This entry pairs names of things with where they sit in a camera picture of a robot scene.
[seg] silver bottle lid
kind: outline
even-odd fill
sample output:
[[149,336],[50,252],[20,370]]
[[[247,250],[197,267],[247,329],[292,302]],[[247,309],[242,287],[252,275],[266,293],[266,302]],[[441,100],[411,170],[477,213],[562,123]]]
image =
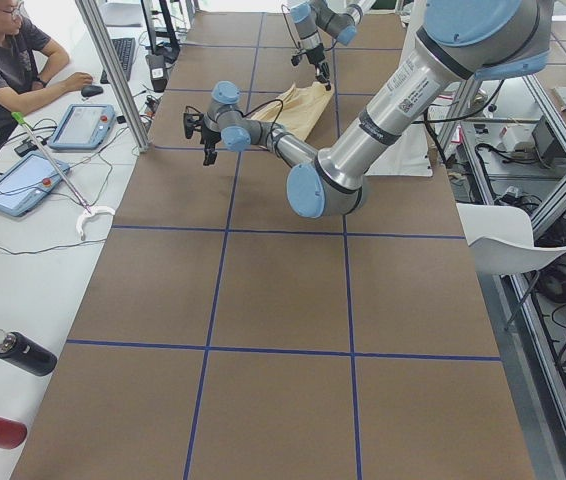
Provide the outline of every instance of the silver bottle lid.
[[16,336],[14,336],[14,334],[0,329],[0,353],[9,351],[14,346],[15,342]]

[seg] keyboard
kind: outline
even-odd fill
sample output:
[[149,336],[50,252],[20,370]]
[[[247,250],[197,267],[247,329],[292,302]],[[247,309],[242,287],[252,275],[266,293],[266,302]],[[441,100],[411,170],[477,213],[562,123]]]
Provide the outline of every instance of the keyboard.
[[[136,40],[134,38],[113,38],[112,44],[114,45],[114,50],[119,57],[121,62],[121,67],[123,67],[123,72],[125,73],[125,79],[129,80],[130,75],[132,75],[132,64],[134,63],[134,48],[136,45]],[[107,79],[107,73],[103,70],[101,73],[101,83],[110,83]]]

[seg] glasses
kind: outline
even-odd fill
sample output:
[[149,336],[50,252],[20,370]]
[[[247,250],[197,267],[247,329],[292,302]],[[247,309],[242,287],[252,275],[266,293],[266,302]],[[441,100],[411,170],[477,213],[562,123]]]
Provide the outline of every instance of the glasses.
[[22,17],[23,13],[21,12],[21,10],[23,9],[23,3],[24,2],[19,2],[16,7],[14,7],[12,10],[1,10],[0,12],[3,13],[9,13],[10,15],[12,15],[12,20],[16,20],[16,17]]

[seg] wristwatch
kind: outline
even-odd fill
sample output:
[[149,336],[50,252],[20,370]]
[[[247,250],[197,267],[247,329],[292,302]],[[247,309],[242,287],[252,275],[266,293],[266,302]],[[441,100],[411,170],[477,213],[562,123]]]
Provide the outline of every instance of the wristwatch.
[[44,82],[43,80],[41,80],[41,77],[39,77],[38,75],[36,77],[34,77],[34,79],[32,81],[33,82],[39,82],[41,85],[43,85],[43,87],[47,87],[47,82]]

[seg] chair leg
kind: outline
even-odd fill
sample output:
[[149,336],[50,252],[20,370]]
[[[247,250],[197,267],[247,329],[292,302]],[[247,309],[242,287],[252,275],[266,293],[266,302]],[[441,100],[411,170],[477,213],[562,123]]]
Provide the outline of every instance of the chair leg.
[[525,293],[521,297],[521,300],[519,301],[519,303],[516,304],[516,307],[514,308],[514,310],[512,310],[512,315],[510,315],[510,318],[508,318],[507,322],[505,322],[505,330],[506,331],[509,330],[510,325],[512,325],[512,322],[514,322],[514,318],[516,317],[516,314],[519,313],[519,310],[521,310],[521,308],[523,308],[523,304],[527,300],[527,297],[529,297],[530,294],[532,293],[532,290],[534,290],[534,286],[536,285],[536,282],[539,281],[539,278],[541,278],[541,271],[537,270],[536,273],[534,274],[534,278],[530,282],[530,286],[527,288],[527,290],[525,291]]

